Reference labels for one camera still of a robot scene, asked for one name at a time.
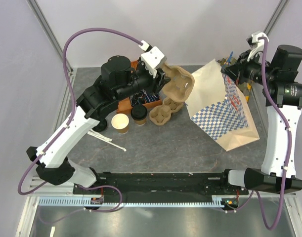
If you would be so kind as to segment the cardboard cup carrier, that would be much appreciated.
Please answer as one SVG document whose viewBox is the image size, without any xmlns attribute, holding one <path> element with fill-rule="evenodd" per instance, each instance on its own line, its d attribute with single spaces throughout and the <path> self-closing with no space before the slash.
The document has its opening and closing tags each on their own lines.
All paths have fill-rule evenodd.
<svg viewBox="0 0 302 237">
<path fill-rule="evenodd" d="M 162 92 L 175 102 L 184 102 L 188 99 L 195 84 L 191 73 L 180 66 L 164 64 L 162 70 L 170 81 L 164 85 Z"/>
<path fill-rule="evenodd" d="M 166 97 L 162 105 L 154 107 L 149 112 L 150 120 L 157 126 L 164 125 L 170 119 L 173 113 L 177 113 L 183 107 L 184 102 L 176 102 L 173 99 Z"/>
</svg>

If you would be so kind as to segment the checkered paper takeout bag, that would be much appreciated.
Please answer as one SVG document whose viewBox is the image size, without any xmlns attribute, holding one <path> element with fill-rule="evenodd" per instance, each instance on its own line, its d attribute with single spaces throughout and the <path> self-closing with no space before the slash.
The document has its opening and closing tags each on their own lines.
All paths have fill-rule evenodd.
<svg viewBox="0 0 302 237">
<path fill-rule="evenodd" d="M 244 94 L 212 60 L 192 73 L 194 87 L 185 101 L 190 119 L 226 151 L 259 140 Z"/>
</svg>

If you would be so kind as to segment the black plastic cup lid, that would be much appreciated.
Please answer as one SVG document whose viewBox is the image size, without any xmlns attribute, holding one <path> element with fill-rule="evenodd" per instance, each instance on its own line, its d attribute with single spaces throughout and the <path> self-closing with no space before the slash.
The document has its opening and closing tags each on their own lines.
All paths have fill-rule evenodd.
<svg viewBox="0 0 302 237">
<path fill-rule="evenodd" d="M 95 132 L 102 132 L 102 131 L 106 130 L 107 127 L 108 127 L 108 122 L 106 119 L 104 119 L 104 120 L 100 121 L 97 126 L 93 127 L 92 130 Z"/>
</svg>

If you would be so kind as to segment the paper cup front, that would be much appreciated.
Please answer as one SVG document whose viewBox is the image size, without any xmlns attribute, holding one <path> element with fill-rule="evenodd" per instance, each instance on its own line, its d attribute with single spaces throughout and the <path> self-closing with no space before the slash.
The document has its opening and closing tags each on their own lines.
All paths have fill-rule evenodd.
<svg viewBox="0 0 302 237">
<path fill-rule="evenodd" d="M 147 117 L 144 117 L 144 118 L 133 117 L 133 120 L 137 125 L 144 125 L 144 124 L 146 124 Z"/>
</svg>

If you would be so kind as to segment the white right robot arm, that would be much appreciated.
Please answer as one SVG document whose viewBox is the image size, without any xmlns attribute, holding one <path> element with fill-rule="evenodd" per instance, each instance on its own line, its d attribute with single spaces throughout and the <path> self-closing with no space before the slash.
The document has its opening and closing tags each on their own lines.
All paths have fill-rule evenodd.
<svg viewBox="0 0 302 237">
<path fill-rule="evenodd" d="M 268 193 L 292 193 L 302 189 L 296 177 L 295 140 L 302 113 L 302 84 L 295 82 L 302 60 L 302 49 L 279 45 L 271 62 L 265 63 L 266 85 L 279 111 L 266 101 L 268 135 L 265 158 L 261 169 L 227 170 L 227 177 L 219 181 L 220 191 L 231 194 L 237 186 Z"/>
</svg>

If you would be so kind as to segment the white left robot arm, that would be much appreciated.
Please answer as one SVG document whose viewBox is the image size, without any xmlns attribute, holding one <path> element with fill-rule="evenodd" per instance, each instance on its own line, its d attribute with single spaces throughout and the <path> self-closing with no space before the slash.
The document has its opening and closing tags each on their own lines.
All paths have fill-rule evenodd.
<svg viewBox="0 0 302 237">
<path fill-rule="evenodd" d="M 41 146 L 29 147 L 27 154 L 37 164 L 36 172 L 45 182 L 61 185 L 67 181 L 83 186 L 90 194 L 101 189 L 92 168 L 67 158 L 71 149 L 94 127 L 118 109 L 119 102 L 142 90 L 158 93 L 168 82 L 162 65 L 166 57 L 143 53 L 137 67 L 125 56 L 113 56 L 101 66 L 101 75 L 76 100 L 67 119 Z"/>
</svg>

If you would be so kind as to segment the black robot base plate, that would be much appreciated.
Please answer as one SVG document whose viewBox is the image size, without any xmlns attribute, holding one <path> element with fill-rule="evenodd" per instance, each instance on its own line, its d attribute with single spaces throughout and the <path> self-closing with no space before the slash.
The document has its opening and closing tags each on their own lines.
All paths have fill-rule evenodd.
<svg viewBox="0 0 302 237">
<path fill-rule="evenodd" d="M 73 194 L 100 195 L 107 201 L 210 201 L 212 195 L 246 195 L 240 186 L 230 185 L 222 172 L 199 173 L 100 173 L 95 190 L 74 185 Z"/>
</svg>

